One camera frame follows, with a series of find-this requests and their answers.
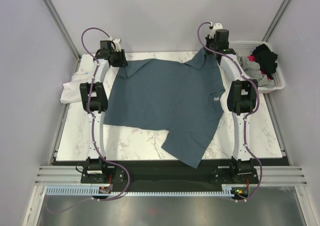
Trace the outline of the teal blue polo shirt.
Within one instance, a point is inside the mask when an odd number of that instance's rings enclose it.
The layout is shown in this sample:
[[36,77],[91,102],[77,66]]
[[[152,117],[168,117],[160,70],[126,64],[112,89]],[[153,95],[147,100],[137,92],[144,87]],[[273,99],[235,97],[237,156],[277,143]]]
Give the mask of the teal blue polo shirt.
[[168,132],[163,150],[197,168],[223,115],[218,63],[204,49],[185,63],[129,61],[115,77],[104,123]]

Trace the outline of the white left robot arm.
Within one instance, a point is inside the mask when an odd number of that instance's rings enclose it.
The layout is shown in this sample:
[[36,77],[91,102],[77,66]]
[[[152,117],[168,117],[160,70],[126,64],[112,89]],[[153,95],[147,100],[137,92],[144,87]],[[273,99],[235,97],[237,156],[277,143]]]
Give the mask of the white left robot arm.
[[108,97],[103,85],[110,67],[125,67],[125,51],[120,39],[100,41],[100,49],[93,57],[93,70],[89,79],[79,86],[81,102],[89,123],[89,146],[83,166],[81,183],[112,184],[116,169],[106,163],[104,148],[104,117],[108,109]]

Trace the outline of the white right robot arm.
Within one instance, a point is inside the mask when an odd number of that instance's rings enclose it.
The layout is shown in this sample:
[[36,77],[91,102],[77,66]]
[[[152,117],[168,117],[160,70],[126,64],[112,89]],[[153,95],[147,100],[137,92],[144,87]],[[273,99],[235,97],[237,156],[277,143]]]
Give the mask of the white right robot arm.
[[233,118],[234,149],[231,165],[225,172],[233,182],[246,182],[257,175],[254,157],[249,148],[249,130],[251,115],[259,106],[258,83],[245,75],[236,52],[229,47],[229,31],[223,29],[221,24],[214,24],[209,28],[211,33],[205,38],[206,53],[214,55],[231,80],[226,104]]

